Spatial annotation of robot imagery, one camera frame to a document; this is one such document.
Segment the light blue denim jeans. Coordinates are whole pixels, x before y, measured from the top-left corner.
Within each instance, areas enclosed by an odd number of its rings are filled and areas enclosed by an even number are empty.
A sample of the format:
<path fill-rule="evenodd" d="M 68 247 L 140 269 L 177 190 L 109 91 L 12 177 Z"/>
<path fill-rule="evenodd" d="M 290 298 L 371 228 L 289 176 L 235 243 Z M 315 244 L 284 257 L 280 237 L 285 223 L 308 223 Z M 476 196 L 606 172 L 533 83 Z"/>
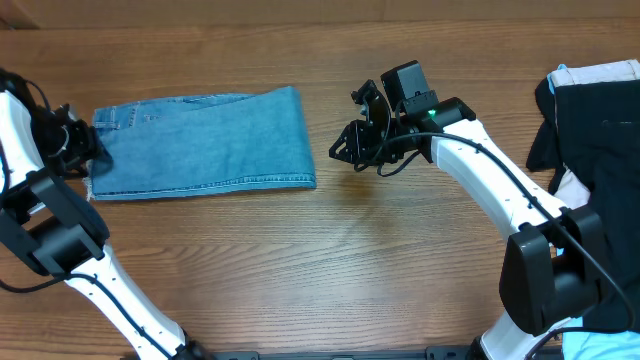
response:
<path fill-rule="evenodd" d="M 131 201 L 317 185 L 300 94 L 165 97 L 104 107 L 88 196 Z"/>

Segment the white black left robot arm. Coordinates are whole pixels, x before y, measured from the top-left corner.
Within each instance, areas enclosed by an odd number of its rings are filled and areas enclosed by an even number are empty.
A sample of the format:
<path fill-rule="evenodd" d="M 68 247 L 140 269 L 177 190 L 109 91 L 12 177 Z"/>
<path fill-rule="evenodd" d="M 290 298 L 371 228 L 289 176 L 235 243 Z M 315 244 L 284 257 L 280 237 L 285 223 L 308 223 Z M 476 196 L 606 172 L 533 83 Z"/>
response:
<path fill-rule="evenodd" d="M 139 359 L 210 359 L 212 353 L 164 315 L 135 284 L 108 240 L 96 209 L 67 182 L 107 152 L 94 127 L 57 109 L 38 86 L 1 73 L 1 242 L 46 282 L 85 296 Z"/>

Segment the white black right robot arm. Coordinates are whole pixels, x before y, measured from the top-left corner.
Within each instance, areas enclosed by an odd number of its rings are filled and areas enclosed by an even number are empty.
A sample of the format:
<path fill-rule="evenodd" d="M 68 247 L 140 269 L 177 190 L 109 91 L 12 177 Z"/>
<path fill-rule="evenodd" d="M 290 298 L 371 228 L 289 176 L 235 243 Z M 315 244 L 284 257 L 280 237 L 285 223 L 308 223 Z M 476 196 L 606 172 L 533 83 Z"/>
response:
<path fill-rule="evenodd" d="M 604 226 L 587 206 L 569 207 L 539 188 L 491 140 L 459 98 L 437 98 L 422 80 L 366 81 L 351 94 L 362 119 L 349 123 L 330 157 L 360 172 L 418 155 L 453 177 L 506 242 L 499 295 L 504 312 L 467 348 L 468 359 L 534 359 L 570 321 L 621 287 L 603 254 Z"/>

